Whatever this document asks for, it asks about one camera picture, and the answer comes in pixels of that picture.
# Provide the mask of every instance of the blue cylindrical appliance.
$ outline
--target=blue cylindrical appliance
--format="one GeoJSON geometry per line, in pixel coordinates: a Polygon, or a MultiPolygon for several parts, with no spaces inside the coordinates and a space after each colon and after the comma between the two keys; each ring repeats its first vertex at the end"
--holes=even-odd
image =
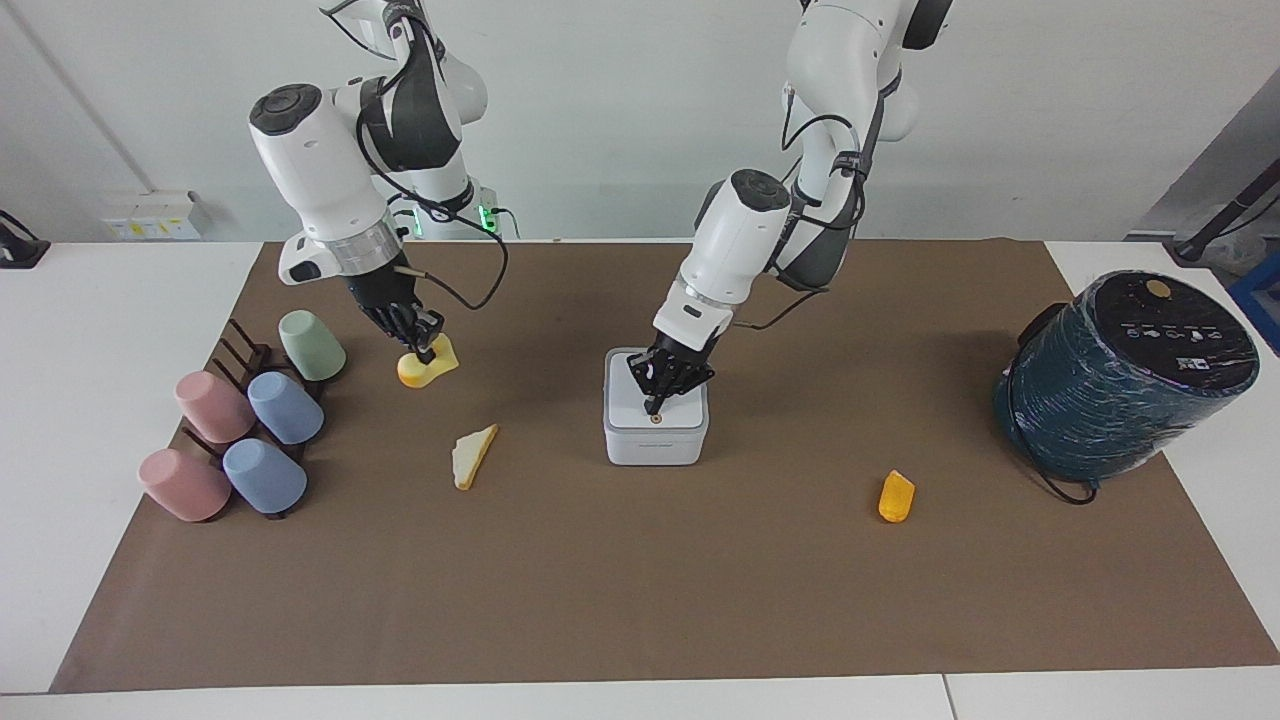
{"type": "Polygon", "coordinates": [[[1111,273],[1037,320],[995,407],[1015,447],[1056,479],[1096,487],[1142,465],[1258,374],[1244,327],[1164,275],[1111,273]]]}

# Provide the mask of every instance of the white table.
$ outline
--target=white table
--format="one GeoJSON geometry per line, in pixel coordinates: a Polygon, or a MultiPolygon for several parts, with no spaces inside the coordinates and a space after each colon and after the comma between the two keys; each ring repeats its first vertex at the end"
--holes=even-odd
{"type": "MultiPolygon", "coordinates": [[[[1203,270],[1155,246],[1057,243],[1074,291],[1115,269],[1179,277],[1228,307],[1203,270]]],[[[60,245],[0,274],[0,692],[44,692],[141,495],[138,461],[179,414],[257,245],[60,245]],[[64,361],[44,364],[50,351],[64,361]]],[[[1260,348],[1265,343],[1260,338],[1260,348]]],[[[1272,638],[1280,632],[1280,360],[1169,450],[1272,638]]],[[[547,685],[179,691],[0,698],[0,717],[1274,717],[1280,669],[922,675],[547,685]]]]}

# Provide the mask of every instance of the blue cup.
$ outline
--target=blue cup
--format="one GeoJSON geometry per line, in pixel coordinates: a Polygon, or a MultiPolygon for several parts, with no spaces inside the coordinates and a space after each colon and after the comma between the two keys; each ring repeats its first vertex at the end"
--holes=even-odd
{"type": "Polygon", "coordinates": [[[284,445],[315,437],[324,425],[320,404],[302,386],[280,373],[262,373],[248,383],[248,402],[257,419],[284,445]]]}
{"type": "Polygon", "coordinates": [[[223,470],[253,510],[264,515],[293,507],[307,489],[307,473],[279,447],[242,439],[223,455],[223,470]]]}

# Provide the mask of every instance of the pink cup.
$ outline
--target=pink cup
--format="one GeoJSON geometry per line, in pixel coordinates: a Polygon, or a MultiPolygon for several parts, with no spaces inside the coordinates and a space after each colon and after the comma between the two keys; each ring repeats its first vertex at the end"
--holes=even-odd
{"type": "Polygon", "coordinates": [[[236,442],[256,421],[248,398],[232,383],[205,370],[182,378],[173,396],[182,414],[209,442],[236,442]]]}
{"type": "Polygon", "coordinates": [[[218,468],[172,448],[148,455],[138,480],[151,500],[188,523],[212,518],[232,496],[232,484],[218,468]]]}

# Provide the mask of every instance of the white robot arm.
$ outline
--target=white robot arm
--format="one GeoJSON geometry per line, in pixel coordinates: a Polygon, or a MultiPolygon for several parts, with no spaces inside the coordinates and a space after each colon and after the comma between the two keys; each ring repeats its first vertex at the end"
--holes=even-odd
{"type": "MultiPolygon", "coordinates": [[[[884,100],[900,87],[904,47],[931,46],[951,0],[801,0],[787,53],[788,126],[804,155],[787,191],[758,170],[712,187],[694,246],[654,318],[657,340],[628,357],[657,415],[663,402],[714,375],[708,356],[732,325],[751,282],[768,273],[810,295],[826,292],[865,206],[863,182],[884,123],[884,100]]],[[[914,95],[893,119],[895,140],[914,124],[914,95]]]]}
{"type": "Polygon", "coordinates": [[[366,40],[380,36],[362,45],[383,56],[380,47],[390,50],[398,70],[337,90],[289,85],[253,105],[253,143],[303,228],[284,245],[280,279],[343,277],[365,314],[428,363],[444,318],[422,307],[413,277],[397,272],[408,265],[407,231],[392,222],[370,176],[403,172],[411,199],[434,220],[460,219],[475,195],[461,128],[484,115],[488,94],[445,50],[417,0],[347,0],[324,13],[357,20],[366,40]]]}

